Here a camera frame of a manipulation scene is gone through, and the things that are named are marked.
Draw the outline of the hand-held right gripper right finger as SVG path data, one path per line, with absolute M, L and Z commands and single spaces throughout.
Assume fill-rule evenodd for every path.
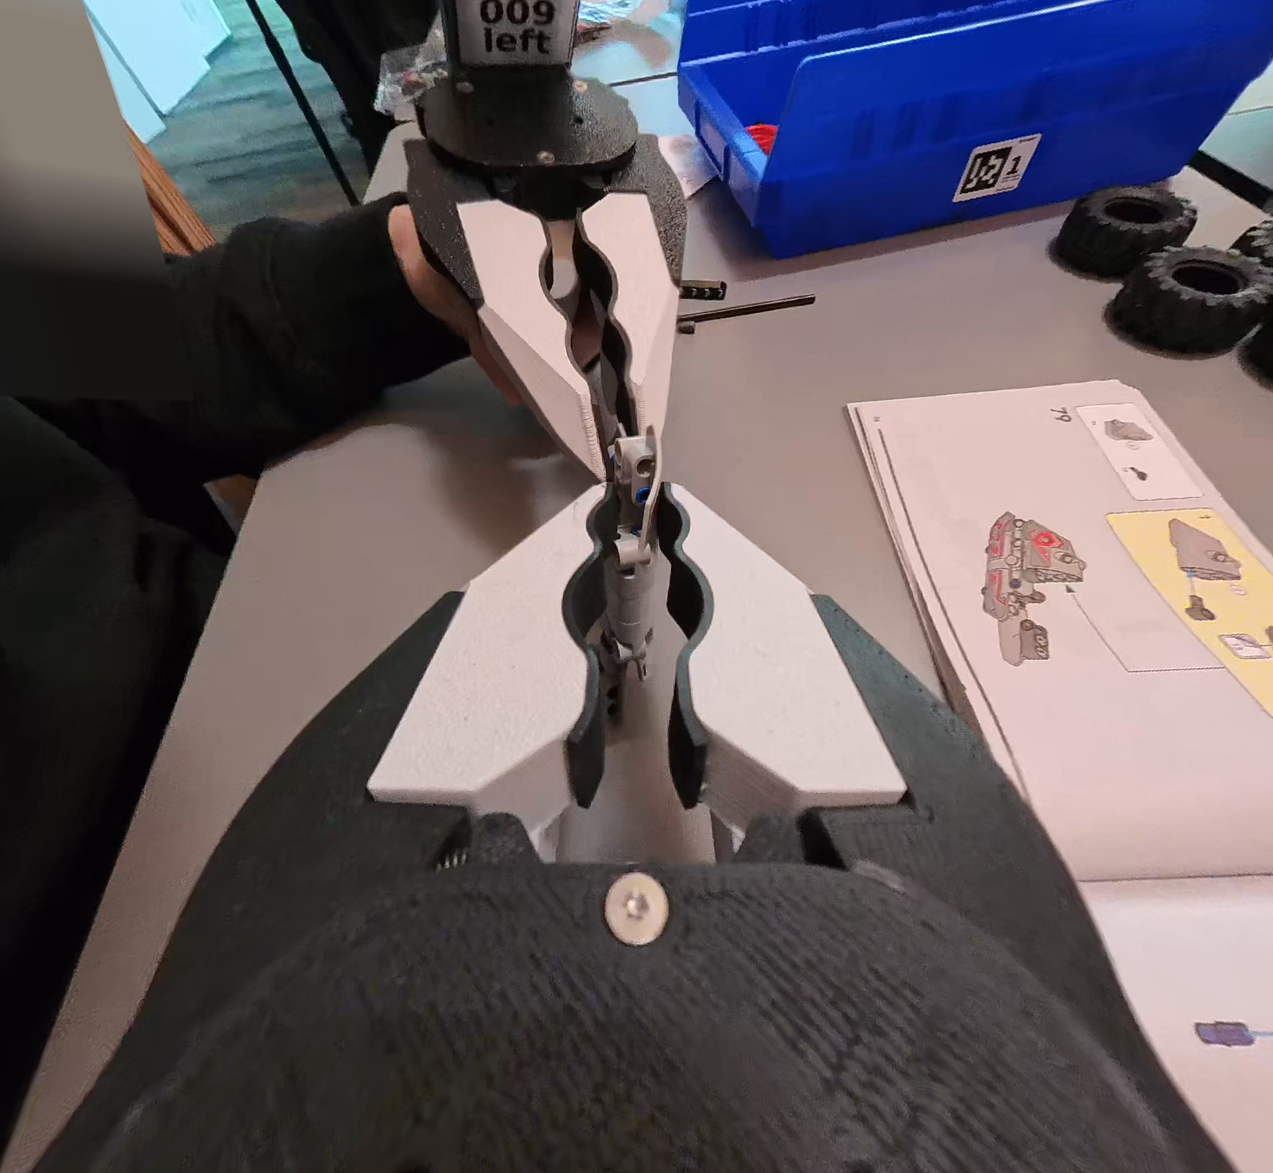
M 668 764 L 683 809 L 855 809 L 902 773 L 810 587 L 681 485 L 663 485 L 671 568 Z

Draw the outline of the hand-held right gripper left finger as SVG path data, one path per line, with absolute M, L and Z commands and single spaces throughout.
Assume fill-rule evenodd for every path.
M 459 809 L 591 807 L 606 766 L 606 608 L 591 517 L 606 485 L 532 529 L 456 597 L 367 791 Z

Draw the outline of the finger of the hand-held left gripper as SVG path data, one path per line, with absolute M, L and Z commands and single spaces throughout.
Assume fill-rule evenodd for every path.
M 558 446 L 606 482 L 593 389 L 569 346 L 571 322 L 549 288 L 553 260 L 545 219 L 505 202 L 462 202 L 456 219 L 488 346 Z
M 578 274 L 601 328 L 601 405 L 612 425 L 663 435 L 678 284 L 648 196 L 607 191 L 578 212 Z

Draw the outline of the long grey brick assembly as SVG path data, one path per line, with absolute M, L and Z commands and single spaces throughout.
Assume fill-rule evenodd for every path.
M 629 689 L 648 681 L 652 642 L 656 544 L 619 525 L 601 568 L 601 695 L 614 727 L 627 721 Z

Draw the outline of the small grey brick panel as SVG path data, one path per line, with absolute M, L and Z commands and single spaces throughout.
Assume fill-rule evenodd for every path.
M 612 443 L 612 485 L 616 500 L 614 558 L 627 577 L 652 558 L 659 482 L 656 428 L 627 434 Z

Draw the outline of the person's left hand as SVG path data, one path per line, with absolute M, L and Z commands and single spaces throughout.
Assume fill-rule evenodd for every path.
M 472 311 L 467 295 L 453 288 L 451 279 L 426 263 L 413 210 L 406 204 L 394 204 L 388 210 L 388 242 L 413 297 L 433 320 L 438 320 L 453 337 L 462 341 L 462 346 L 468 348 L 468 358 L 485 370 L 485 375 L 495 382 L 503 399 L 508 399 L 513 405 L 522 405 L 524 399 L 516 379 L 503 370 L 501 358 L 488 348 L 488 337 L 481 332 L 479 312 Z

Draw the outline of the black axle rod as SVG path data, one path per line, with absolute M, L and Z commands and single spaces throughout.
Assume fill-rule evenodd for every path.
M 755 304 L 725 304 L 725 307 L 707 307 L 678 317 L 678 335 L 693 337 L 698 326 L 705 322 L 725 322 L 725 320 L 747 320 L 747 317 L 763 317 L 780 311 L 799 311 L 811 307 L 818 297 L 811 291 L 804 295 L 784 295 L 784 297 L 766 297 Z

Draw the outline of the small paper packet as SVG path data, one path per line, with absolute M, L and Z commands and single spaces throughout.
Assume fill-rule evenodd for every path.
M 698 135 L 659 135 L 656 143 L 663 158 L 675 172 L 686 202 L 719 178 L 719 168 L 709 158 L 707 147 L 698 140 Z

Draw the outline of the black folding chair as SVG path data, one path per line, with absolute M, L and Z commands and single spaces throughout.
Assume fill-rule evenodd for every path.
M 336 158 L 336 152 L 333 152 L 333 147 L 331 147 L 331 140 L 327 140 L 327 135 L 325 135 L 325 130 L 321 130 L 312 106 L 310 106 L 310 95 L 303 92 L 303 87 L 302 87 L 302 80 L 297 80 L 297 76 L 294 76 L 294 68 L 291 68 L 282 45 L 279 45 L 277 33 L 271 30 L 271 23 L 268 23 L 268 19 L 262 13 L 262 4 L 259 0 L 243 0 L 243 4 L 246 4 L 251 14 L 253 14 L 259 33 L 262 33 L 264 52 L 271 53 L 277 73 L 282 76 L 282 80 L 287 80 L 287 87 L 289 87 L 289 92 L 291 92 L 291 100 L 294 100 L 294 106 L 297 106 L 308 130 L 310 130 L 315 147 L 321 150 L 321 157 L 325 157 L 325 163 L 327 163 L 327 168 L 331 168 L 339 191 L 347 196 L 350 204 L 358 204 L 358 191 L 353 188 L 353 180 L 343 172 L 343 163 Z

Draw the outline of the brick instruction booklet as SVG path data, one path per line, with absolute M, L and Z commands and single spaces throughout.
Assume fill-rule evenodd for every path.
M 1201 1125 L 1270 1169 L 1270 550 L 1112 379 L 845 418 L 952 700 Z

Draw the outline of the blue bin with marker tag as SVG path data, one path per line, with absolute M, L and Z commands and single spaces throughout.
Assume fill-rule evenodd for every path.
M 1177 178 L 1270 67 L 1273 0 L 686 0 L 678 100 L 774 260 Z M 776 124 L 763 157 L 750 124 Z M 1040 132 L 1014 191 L 976 147 Z

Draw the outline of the black white marker tag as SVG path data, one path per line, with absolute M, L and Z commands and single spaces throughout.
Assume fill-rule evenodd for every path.
M 969 152 L 953 204 L 1014 191 L 1040 143 L 1040 132 L 980 143 Z

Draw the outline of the person's black sweater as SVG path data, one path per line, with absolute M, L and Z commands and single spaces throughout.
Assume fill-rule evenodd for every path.
M 4 1141 L 112 877 L 225 554 L 169 494 L 256 474 L 259 428 L 91 402 L 79 443 L 4 397 L 0 1067 Z

